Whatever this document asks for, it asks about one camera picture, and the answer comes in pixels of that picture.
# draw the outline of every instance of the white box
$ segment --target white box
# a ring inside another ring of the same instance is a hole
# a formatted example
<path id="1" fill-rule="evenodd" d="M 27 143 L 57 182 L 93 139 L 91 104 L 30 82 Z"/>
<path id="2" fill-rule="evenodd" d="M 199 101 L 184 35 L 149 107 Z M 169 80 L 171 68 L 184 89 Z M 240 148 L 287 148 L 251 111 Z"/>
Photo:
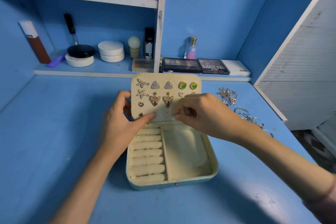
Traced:
<path id="1" fill-rule="evenodd" d="M 226 69 L 229 71 L 229 75 L 244 75 L 249 76 L 250 71 L 238 60 L 222 60 Z"/>

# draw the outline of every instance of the jewelry box compartment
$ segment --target jewelry box compartment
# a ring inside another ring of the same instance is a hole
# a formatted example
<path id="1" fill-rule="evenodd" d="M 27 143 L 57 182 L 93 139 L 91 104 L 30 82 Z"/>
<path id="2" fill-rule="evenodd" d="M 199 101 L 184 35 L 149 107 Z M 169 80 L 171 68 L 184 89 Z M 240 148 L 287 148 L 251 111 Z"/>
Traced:
<path id="1" fill-rule="evenodd" d="M 179 122 L 151 122 L 127 150 L 126 175 L 134 189 L 205 182 L 218 172 L 207 135 Z"/>

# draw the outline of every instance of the skin of forearm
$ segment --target skin of forearm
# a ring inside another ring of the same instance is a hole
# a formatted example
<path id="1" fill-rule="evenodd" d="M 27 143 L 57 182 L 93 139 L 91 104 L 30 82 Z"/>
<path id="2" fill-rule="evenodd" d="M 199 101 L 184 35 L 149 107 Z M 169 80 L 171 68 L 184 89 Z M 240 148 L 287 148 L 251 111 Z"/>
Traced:
<path id="1" fill-rule="evenodd" d="M 101 147 L 50 223 L 87 223 L 107 175 L 118 157 L 107 154 Z"/>
<path id="2" fill-rule="evenodd" d="M 334 184 L 334 175 L 249 124 L 240 145 L 264 162 L 303 201 L 318 201 Z"/>

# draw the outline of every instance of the eyeshadow palette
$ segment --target eyeshadow palette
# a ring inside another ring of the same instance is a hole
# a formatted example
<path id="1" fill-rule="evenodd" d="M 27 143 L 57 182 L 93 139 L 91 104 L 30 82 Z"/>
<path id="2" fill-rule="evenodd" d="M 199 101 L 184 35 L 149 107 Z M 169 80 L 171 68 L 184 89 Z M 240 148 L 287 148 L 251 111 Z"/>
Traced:
<path id="1" fill-rule="evenodd" d="M 229 74 L 218 59 L 197 59 L 204 74 Z"/>
<path id="2" fill-rule="evenodd" d="M 163 58 L 163 71 L 179 73 L 201 73 L 202 69 L 195 59 Z"/>

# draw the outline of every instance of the black lid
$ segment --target black lid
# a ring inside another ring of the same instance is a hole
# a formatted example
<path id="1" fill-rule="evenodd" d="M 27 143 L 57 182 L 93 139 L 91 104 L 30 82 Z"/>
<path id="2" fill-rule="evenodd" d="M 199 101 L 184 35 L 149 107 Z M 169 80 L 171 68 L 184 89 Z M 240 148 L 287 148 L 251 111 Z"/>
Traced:
<path id="1" fill-rule="evenodd" d="M 92 46 L 86 44 L 73 45 L 68 48 L 69 56 L 78 59 L 91 57 L 95 55 L 95 53 L 96 50 Z"/>

